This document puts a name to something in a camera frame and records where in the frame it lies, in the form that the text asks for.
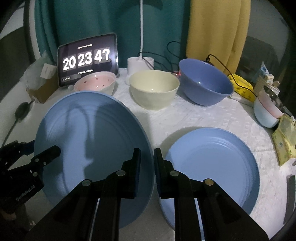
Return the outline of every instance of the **curtain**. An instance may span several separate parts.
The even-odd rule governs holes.
[[[235,73],[247,37],[251,0],[192,0],[186,56],[218,57]],[[213,57],[215,67],[229,74]]]
[[[144,0],[144,47],[143,51],[158,53],[177,59],[166,50],[185,56],[189,25],[190,0]],[[35,28],[40,53],[45,50],[57,61],[57,48],[79,39],[115,32],[118,37],[120,67],[127,66],[129,57],[140,51],[139,0],[36,0]],[[155,60],[166,60],[151,54]]]

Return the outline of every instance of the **digital clock display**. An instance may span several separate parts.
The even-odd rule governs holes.
[[[82,39],[59,47],[58,76],[61,87],[75,84],[80,78],[99,71],[118,75],[116,34]]]

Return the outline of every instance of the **yellow curtain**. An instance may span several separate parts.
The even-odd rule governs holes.
[[[246,41],[251,0],[191,0],[186,56],[205,60],[218,57],[235,73]],[[228,75],[214,58],[210,61]]]

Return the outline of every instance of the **teal curtain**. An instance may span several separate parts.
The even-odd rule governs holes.
[[[173,43],[169,49],[177,56],[185,56],[190,0],[144,0],[143,12],[143,51],[164,55],[177,63],[166,45],[181,42],[181,46]],[[127,59],[140,51],[139,0],[36,0],[35,28],[40,53],[46,50],[54,62],[60,45],[115,32],[118,63],[126,67]],[[161,57],[144,56],[170,66]]]

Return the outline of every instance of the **white label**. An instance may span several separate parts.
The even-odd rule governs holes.
[[[40,77],[49,80],[56,73],[57,67],[50,64],[44,64]]]

